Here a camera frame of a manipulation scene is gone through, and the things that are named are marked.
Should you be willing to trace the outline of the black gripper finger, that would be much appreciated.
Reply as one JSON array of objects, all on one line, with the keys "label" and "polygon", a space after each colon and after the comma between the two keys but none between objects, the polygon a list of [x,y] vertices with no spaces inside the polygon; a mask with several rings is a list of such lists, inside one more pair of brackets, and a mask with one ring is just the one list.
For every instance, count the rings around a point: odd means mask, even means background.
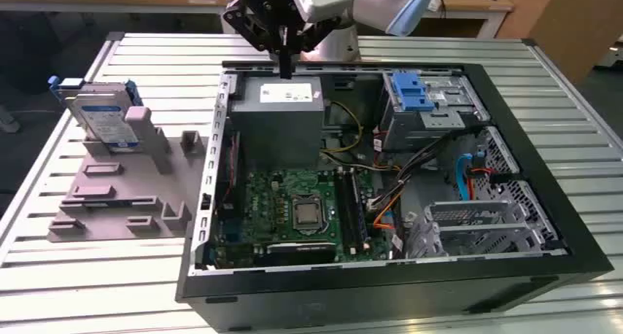
[{"label": "black gripper finger", "polygon": [[293,56],[310,52],[329,32],[340,25],[341,18],[333,17],[312,23],[305,28],[305,22],[293,15],[282,26],[280,43],[280,77],[289,79],[293,73]]},{"label": "black gripper finger", "polygon": [[280,52],[282,41],[278,25],[262,4],[248,0],[231,0],[221,17],[256,50]]}]

